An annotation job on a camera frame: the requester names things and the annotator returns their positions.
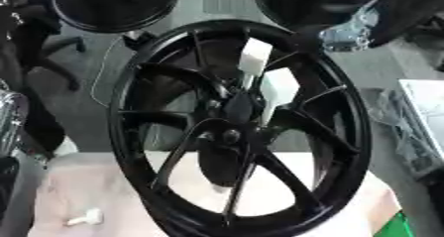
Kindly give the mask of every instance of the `wheel on stand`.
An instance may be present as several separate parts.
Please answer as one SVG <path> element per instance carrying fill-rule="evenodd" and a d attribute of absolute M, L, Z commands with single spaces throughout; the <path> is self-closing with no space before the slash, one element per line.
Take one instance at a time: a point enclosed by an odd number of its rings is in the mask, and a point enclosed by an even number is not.
<path fill-rule="evenodd" d="M 240 93 L 240 52 L 250 38 L 274 46 L 266 70 L 288 67 L 301 86 L 267 127 L 259 125 L 264 103 L 256 83 L 246 99 L 247 118 L 238 123 L 227 118 L 227 106 Z M 185 93 L 195 98 L 191 110 L 167 111 Z M 287 31 L 247 21 L 191 24 L 143 47 L 118 79 L 108 114 L 116 159 L 169 236 L 301 234 L 344 208 L 362 183 L 371 154 L 365 106 L 340 67 L 325 54 L 303 53 Z M 158 172 L 149 157 L 141 157 L 144 132 L 155 125 L 180 130 Z M 309 141 L 316 178 L 312 188 L 271 149 L 290 130 L 303 132 Z M 200 170 L 210 182 L 231 187 L 222 212 L 202 208 L 168 186 L 171 172 L 190 150 L 197 151 Z M 267 215 L 238 215 L 239 197 L 255 167 L 283 182 L 295 203 Z"/>

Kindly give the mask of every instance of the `floor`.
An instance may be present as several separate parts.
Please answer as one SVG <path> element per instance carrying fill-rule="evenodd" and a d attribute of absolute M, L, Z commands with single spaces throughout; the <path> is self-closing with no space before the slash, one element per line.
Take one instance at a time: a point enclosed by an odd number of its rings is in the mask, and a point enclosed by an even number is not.
<path fill-rule="evenodd" d="M 180 25 L 215 18 L 242 18 L 270 23 L 254 0 L 179 0 L 169 16 L 147 30 L 160 34 Z M 62 79 L 42 69 L 33 71 L 29 80 L 82 152 L 109 152 L 106 108 L 91 99 L 90 89 L 103 65 L 103 56 L 115 43 L 108 53 L 95 92 L 102 102 L 109 102 L 113 83 L 132 53 L 122 42 L 116 42 L 116 35 L 90 34 L 65 26 L 62 36 L 82 36 L 88 46 L 85 54 L 66 49 L 53 57 L 75 72 L 81 79 L 81 89 L 69 92 Z M 420 48 L 403 40 L 375 50 L 331 55 L 362 90 L 369 107 L 375 107 L 379 93 L 392 88 L 399 78 L 443 79 L 444 73 L 432 68 L 439 63 L 440 56 L 439 51 Z M 394 157 L 395 144 L 389 130 L 378 123 L 373 126 L 371 171 L 395 190 L 415 236 L 444 236 L 425 188 L 414 181 Z"/>

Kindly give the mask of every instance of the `gray carpet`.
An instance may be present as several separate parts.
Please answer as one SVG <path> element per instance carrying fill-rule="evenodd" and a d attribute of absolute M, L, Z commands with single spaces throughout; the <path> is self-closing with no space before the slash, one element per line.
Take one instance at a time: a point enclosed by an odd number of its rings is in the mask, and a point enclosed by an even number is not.
<path fill-rule="evenodd" d="M 159 34 L 177 26 L 215 18 L 270 22 L 259 11 L 254 0 L 179 0 L 171 15 L 147 30 Z M 66 49 L 53 56 L 54 60 L 73 70 L 81 79 L 82 87 L 78 92 L 69 92 L 64 80 L 46 70 L 36 69 L 29 79 L 81 151 L 109 152 L 106 109 L 91 100 L 89 90 L 102 57 L 116 36 L 84 33 L 68 26 L 63 28 L 64 37 L 79 35 L 85 38 L 88 45 L 86 54 Z M 103 102 L 109 101 L 113 83 L 131 55 L 121 43 L 110 55 L 97 86 L 97 97 Z M 332 58 L 357 87 L 363 89 L 369 105 L 375 104 L 378 94 L 375 88 L 390 88 L 397 79 L 405 77 L 405 67 L 399 64 L 399 56 L 394 56 L 389 47 L 354 54 L 335 54 Z M 304 137 L 284 140 L 286 142 L 279 145 L 286 150 L 307 148 Z M 393 187 L 416 236 L 444 236 L 424 188 L 412 180 L 393 156 L 394 144 L 387 128 L 374 125 L 374 146 L 371 169 Z"/>

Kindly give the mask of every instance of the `white cable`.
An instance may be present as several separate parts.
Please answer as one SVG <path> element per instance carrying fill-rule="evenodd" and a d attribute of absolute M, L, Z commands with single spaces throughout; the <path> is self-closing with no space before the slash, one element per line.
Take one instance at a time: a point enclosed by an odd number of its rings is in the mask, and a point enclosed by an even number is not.
<path fill-rule="evenodd" d="M 116 45 L 122 40 L 122 37 L 119 36 L 119 38 L 115 39 L 111 45 L 108 47 L 108 49 L 105 52 L 105 55 L 103 56 L 102 59 L 102 64 L 100 66 L 100 70 L 97 72 L 97 75 L 95 76 L 94 82 L 91 85 L 91 89 L 89 91 L 89 96 L 92 98 L 92 100 L 94 100 L 97 104 L 102 105 L 103 107 L 108 108 L 108 104 L 103 103 L 103 101 L 101 101 L 100 99 L 98 99 L 95 96 L 95 89 L 97 88 L 97 84 L 100 80 L 100 78 L 102 77 L 103 71 L 105 70 L 105 66 L 106 66 L 106 61 L 108 60 L 109 55 L 111 54 L 111 51 L 116 47 Z"/>

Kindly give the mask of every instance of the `black office chair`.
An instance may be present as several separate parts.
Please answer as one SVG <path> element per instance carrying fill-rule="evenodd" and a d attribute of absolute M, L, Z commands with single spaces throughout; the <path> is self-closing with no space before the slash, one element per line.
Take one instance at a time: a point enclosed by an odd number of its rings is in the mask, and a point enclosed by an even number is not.
<path fill-rule="evenodd" d="M 19 61 L 25 73 L 41 66 L 51 70 L 68 81 L 68 89 L 75 91 L 80 83 L 75 75 L 67 68 L 50 59 L 50 55 L 68 46 L 75 45 L 80 53 L 86 51 L 81 37 L 56 41 L 45 45 L 48 38 L 60 34 L 61 23 L 54 11 L 52 0 L 27 0 L 21 8 L 24 21 L 12 35 L 17 46 Z"/>
<path fill-rule="evenodd" d="M 444 40 L 444 19 L 435 15 L 412 29 L 404 38 L 407 42 L 412 43 L 418 36 L 432 36 Z M 444 59 L 436 66 L 436 70 L 444 71 Z"/>

